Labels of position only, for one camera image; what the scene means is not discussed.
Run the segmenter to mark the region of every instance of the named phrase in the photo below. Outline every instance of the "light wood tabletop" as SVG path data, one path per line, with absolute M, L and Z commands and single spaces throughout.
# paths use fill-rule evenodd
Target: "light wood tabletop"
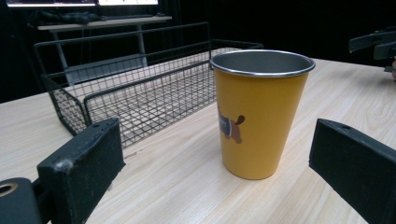
M 315 62 L 274 175 L 245 180 L 224 168 L 213 104 L 125 148 L 87 223 L 366 223 L 308 167 L 309 152 L 317 119 L 396 148 L 396 82 L 381 67 Z M 71 138 L 47 93 L 0 104 L 0 180 L 34 181 Z

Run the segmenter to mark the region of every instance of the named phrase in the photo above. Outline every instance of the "cup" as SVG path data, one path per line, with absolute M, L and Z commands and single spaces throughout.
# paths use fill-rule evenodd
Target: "cup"
M 216 55 L 210 64 L 224 166 L 245 179 L 273 175 L 315 62 L 292 52 L 243 49 Z

